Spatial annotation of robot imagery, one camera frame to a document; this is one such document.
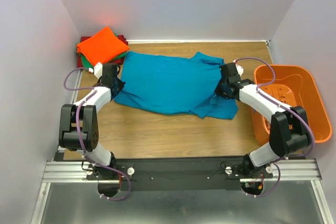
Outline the blue t-shirt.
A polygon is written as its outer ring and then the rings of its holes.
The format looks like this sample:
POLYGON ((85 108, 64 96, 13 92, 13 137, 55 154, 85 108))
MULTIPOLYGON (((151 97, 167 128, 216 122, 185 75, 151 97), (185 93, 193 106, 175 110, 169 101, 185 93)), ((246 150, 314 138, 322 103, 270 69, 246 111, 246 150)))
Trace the blue t-shirt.
POLYGON ((165 115, 193 114, 231 120, 235 100, 215 94, 222 58, 197 52, 192 58, 156 56, 130 51, 121 74, 125 83, 115 103, 165 115))

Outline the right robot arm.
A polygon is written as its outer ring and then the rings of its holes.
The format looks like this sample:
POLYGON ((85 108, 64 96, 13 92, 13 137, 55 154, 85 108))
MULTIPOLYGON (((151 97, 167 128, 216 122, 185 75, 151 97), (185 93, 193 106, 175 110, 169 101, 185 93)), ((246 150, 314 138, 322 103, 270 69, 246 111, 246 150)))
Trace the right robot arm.
POLYGON ((243 175, 251 176, 265 165, 314 146, 313 132, 303 107, 289 106, 268 95, 253 81, 241 79, 243 70, 236 62, 225 63, 219 70, 221 78, 215 93, 247 104, 270 123, 268 143, 243 157, 239 167, 243 175))

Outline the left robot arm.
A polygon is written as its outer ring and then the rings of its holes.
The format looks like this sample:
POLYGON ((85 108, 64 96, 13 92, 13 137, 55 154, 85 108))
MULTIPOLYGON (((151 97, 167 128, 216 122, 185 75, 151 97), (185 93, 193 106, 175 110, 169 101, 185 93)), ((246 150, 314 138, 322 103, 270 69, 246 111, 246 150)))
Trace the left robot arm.
POLYGON ((88 87, 90 92, 78 102, 65 104, 60 111, 59 145, 98 166, 126 177, 117 170, 114 154, 99 142, 98 112, 110 103, 124 88, 125 82, 118 78, 120 66, 115 63, 98 63, 86 70, 98 79, 88 87))

